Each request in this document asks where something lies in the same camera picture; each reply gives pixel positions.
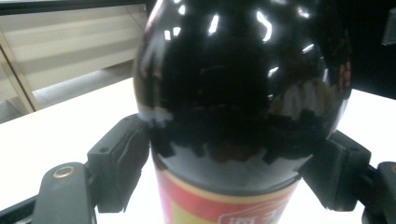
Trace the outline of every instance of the bottle label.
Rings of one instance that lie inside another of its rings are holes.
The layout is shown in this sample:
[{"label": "bottle label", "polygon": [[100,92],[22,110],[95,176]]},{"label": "bottle label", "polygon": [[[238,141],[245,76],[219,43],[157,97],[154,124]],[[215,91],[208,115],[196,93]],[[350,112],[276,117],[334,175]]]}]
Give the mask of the bottle label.
[{"label": "bottle label", "polygon": [[297,182],[257,196],[229,196],[199,189],[157,170],[166,224],[276,224]]}]

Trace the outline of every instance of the red label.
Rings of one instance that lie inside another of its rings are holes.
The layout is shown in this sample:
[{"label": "red label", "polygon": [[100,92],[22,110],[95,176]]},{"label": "red label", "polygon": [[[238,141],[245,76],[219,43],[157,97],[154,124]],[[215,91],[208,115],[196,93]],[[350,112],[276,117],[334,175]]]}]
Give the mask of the red label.
[{"label": "red label", "polygon": [[276,224],[297,183],[264,195],[229,196],[198,189],[157,170],[166,224]]}]

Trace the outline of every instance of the floor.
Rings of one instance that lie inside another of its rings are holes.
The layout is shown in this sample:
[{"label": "floor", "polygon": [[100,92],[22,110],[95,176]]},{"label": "floor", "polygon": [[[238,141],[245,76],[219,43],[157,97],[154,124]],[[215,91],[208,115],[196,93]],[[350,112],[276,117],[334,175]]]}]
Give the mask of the floor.
[{"label": "floor", "polygon": [[[132,76],[132,62],[120,63],[103,70],[76,77],[33,94],[43,108],[123,81]],[[21,117],[22,114],[8,101],[0,102],[0,123]]]}]

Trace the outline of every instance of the dark glass bottle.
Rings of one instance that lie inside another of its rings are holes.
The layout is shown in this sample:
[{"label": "dark glass bottle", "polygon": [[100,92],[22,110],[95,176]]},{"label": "dark glass bottle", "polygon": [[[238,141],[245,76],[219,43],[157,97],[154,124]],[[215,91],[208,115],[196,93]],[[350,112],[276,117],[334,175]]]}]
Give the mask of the dark glass bottle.
[{"label": "dark glass bottle", "polygon": [[276,223],[350,93],[332,3],[157,2],[134,87],[168,223]]}]

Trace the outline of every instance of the table surface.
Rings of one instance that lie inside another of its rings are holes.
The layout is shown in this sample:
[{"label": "table surface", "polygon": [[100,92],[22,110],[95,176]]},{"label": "table surface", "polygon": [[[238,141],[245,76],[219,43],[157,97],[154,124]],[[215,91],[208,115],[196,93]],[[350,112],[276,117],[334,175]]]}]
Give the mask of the table surface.
[{"label": "table surface", "polygon": [[[86,153],[120,119],[136,113],[133,79],[79,96],[0,125],[0,210],[36,195],[49,169]],[[396,161],[396,101],[353,91],[338,129],[372,151],[371,164]],[[363,206],[337,213],[323,208],[301,181],[279,224],[295,222],[360,224]],[[153,163],[142,177],[125,213],[97,214],[103,223],[163,223]]]}]

